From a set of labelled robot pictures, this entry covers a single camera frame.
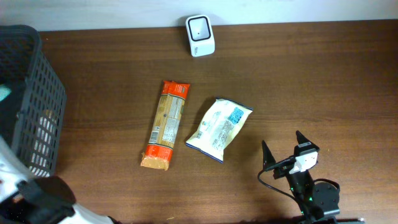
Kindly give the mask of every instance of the white wall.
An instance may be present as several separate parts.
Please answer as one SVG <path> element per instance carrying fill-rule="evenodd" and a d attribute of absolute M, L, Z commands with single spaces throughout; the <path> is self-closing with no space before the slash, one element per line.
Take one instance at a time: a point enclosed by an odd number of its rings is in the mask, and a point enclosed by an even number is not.
<path fill-rule="evenodd" d="M 38 30 L 182 26 L 206 14 L 213 25 L 397 19 L 398 0 L 0 0 L 0 24 Z"/>

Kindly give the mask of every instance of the orange and brown package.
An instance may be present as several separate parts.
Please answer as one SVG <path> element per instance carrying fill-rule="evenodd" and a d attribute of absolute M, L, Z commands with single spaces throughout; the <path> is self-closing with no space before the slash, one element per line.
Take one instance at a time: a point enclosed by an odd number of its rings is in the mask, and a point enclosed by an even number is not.
<path fill-rule="evenodd" d="M 141 166 L 164 170 L 169 168 L 189 86 L 189 84 L 164 81 L 155 122 Z"/>

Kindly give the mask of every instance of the black crate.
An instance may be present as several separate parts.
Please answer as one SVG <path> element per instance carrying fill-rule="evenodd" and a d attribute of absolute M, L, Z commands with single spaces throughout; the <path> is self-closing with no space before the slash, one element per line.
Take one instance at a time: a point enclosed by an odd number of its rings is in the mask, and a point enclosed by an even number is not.
<path fill-rule="evenodd" d="M 29 26 L 0 26 L 0 135 L 36 176 L 55 172 L 67 96 Z"/>

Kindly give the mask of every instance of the brown table surface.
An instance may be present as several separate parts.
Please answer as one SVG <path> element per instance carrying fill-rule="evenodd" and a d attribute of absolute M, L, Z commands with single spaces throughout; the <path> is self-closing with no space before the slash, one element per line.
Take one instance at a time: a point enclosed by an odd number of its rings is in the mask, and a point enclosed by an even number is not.
<path fill-rule="evenodd" d="M 341 185 L 339 218 L 398 219 L 398 21 L 215 26 L 193 58 L 184 27 L 41 32 L 65 85 L 57 174 L 78 201 L 123 223 L 236 223 L 300 214 L 261 185 L 295 131 L 321 147 L 312 177 Z M 162 80 L 190 83 L 168 171 L 140 167 Z M 224 164 L 184 145 L 215 97 L 252 106 Z M 263 180 L 289 191 L 285 179 Z"/>

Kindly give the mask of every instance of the white plastic bag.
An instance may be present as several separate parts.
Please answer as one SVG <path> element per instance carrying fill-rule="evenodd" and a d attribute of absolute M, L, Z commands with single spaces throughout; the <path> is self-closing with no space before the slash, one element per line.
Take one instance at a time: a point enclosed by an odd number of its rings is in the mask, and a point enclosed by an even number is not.
<path fill-rule="evenodd" d="M 239 133 L 252 111 L 231 100 L 217 99 L 185 144 L 223 163 L 225 147 Z"/>

